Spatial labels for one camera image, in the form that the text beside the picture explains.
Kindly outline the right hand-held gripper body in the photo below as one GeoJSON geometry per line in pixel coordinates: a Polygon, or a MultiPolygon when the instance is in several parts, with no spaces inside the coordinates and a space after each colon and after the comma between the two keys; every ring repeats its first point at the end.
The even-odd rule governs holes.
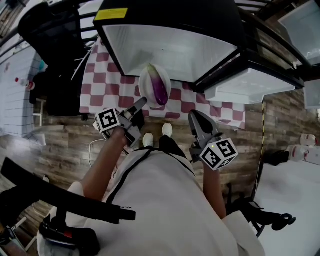
{"type": "Polygon", "coordinates": [[[237,156],[238,151],[230,138],[222,138],[223,133],[209,135],[207,138],[197,137],[189,152],[192,162],[206,164],[212,171],[217,171],[229,165],[237,156]]]}

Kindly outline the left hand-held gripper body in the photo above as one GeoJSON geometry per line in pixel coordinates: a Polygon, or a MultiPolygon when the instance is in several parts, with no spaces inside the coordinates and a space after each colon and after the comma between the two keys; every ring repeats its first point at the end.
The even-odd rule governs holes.
{"type": "Polygon", "coordinates": [[[124,130],[127,146],[132,148],[141,137],[141,129],[145,125],[143,111],[133,112],[133,107],[117,113],[115,108],[105,109],[95,115],[95,128],[105,134],[116,127],[124,130]]]}

